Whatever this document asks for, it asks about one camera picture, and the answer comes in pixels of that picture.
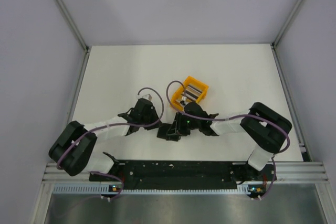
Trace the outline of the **yellow plastic bin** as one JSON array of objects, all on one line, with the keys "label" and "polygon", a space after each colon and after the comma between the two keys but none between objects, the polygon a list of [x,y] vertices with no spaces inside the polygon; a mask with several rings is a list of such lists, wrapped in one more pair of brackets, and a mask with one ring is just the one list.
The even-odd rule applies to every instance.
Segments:
[{"label": "yellow plastic bin", "polygon": [[180,111],[182,111],[184,109],[184,107],[191,103],[190,100],[188,100],[183,94],[182,92],[184,91],[185,87],[188,84],[192,84],[194,86],[197,86],[198,88],[205,90],[205,92],[207,93],[209,86],[206,85],[205,83],[195,79],[194,77],[188,76],[183,84],[175,91],[175,93],[172,95],[171,97],[171,103]]}]

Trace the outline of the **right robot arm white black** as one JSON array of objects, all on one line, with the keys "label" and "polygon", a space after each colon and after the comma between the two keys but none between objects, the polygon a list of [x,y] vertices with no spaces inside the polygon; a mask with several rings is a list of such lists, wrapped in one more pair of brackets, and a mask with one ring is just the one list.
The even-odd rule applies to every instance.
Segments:
[{"label": "right robot arm white black", "polygon": [[183,111],[176,113],[166,132],[167,139],[179,140],[198,130],[206,136],[221,136],[230,133],[247,133],[256,146],[247,160],[245,174],[252,180],[264,174],[270,159],[290,145],[291,122],[261,102],[255,102],[248,112],[224,119],[217,114],[208,114],[196,102],[188,103]]}]

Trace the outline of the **black leather card holder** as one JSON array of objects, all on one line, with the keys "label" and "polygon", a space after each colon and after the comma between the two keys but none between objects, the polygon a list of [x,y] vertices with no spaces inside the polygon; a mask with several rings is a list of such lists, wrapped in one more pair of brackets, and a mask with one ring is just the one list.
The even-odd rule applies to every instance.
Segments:
[{"label": "black leather card holder", "polygon": [[170,128],[171,124],[167,124],[167,123],[163,123],[159,129],[158,129],[158,132],[157,132],[157,135],[156,137],[157,138],[160,138],[160,139],[164,139],[166,141],[175,141],[175,142],[178,142],[179,140],[168,140],[167,139],[167,131],[168,129]]}]

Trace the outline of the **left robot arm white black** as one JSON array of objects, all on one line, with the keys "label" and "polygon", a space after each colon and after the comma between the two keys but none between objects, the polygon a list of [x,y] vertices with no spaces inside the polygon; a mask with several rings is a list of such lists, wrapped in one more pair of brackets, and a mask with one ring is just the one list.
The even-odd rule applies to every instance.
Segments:
[{"label": "left robot arm white black", "polygon": [[161,125],[153,103],[145,97],[127,112],[91,124],[70,122],[50,148],[48,155],[68,175],[99,172],[107,180],[114,180],[119,174],[117,160],[107,152],[94,152],[94,147],[114,137],[124,137],[137,132],[141,127],[156,129]]}]

